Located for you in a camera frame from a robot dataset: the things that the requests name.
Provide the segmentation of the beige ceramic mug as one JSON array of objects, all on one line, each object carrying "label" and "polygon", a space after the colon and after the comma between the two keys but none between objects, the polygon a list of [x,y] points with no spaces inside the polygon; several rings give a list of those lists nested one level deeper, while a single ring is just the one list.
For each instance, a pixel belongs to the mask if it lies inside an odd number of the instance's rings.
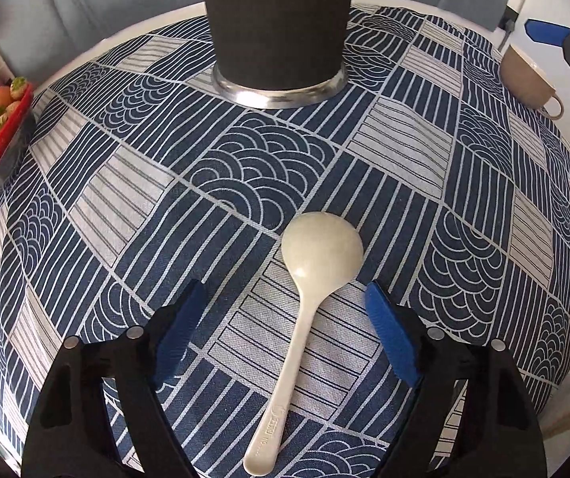
[{"label": "beige ceramic mug", "polygon": [[[505,86],[522,104],[541,112],[549,120],[557,121],[564,116],[564,103],[546,74],[522,49],[510,44],[500,62],[500,78]],[[546,104],[555,100],[558,112],[550,114]]]}]

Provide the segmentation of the black cylindrical utensil holder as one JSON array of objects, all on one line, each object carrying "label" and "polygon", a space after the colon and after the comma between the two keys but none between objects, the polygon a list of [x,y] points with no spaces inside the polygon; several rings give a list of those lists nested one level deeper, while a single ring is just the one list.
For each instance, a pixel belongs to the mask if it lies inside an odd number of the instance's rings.
[{"label": "black cylindrical utensil holder", "polygon": [[351,0],[205,0],[212,85],[235,104],[288,109],[343,90]]}]

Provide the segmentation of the red fruit basket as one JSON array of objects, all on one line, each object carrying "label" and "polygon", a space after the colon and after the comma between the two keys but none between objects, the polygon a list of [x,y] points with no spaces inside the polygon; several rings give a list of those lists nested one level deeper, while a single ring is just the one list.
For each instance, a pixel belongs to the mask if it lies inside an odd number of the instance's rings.
[{"label": "red fruit basket", "polygon": [[34,132],[32,84],[18,76],[9,85],[14,102],[0,108],[0,193],[17,168]]}]

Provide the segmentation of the large white plastic spoon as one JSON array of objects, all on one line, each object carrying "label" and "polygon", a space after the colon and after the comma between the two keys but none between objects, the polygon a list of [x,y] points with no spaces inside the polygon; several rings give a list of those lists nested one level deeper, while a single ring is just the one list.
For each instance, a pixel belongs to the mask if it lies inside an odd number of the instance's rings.
[{"label": "large white plastic spoon", "polygon": [[264,477],[275,467],[315,314],[325,299],[357,276],[364,247],[345,219],[312,212],[287,225],[282,256],[298,291],[299,309],[282,370],[243,458],[245,472],[255,477]]}]

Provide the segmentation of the blue patterned tablecloth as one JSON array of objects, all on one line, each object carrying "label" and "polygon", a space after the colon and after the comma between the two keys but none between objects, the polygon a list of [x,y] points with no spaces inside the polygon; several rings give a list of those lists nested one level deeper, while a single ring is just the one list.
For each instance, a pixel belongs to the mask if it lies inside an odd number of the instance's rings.
[{"label": "blue patterned tablecloth", "polygon": [[200,280],[205,314],[159,400],[200,475],[243,476],[298,311],[280,237],[312,210],[354,225],[365,260],[315,316],[276,476],[369,476],[402,423],[412,393],[367,317],[373,281],[463,342],[502,340],[546,405],[570,371],[570,143],[454,18],[353,6],[344,59],[327,102],[251,110],[215,94],[196,15],[35,94],[0,193],[14,450],[63,339],[115,338]]}]

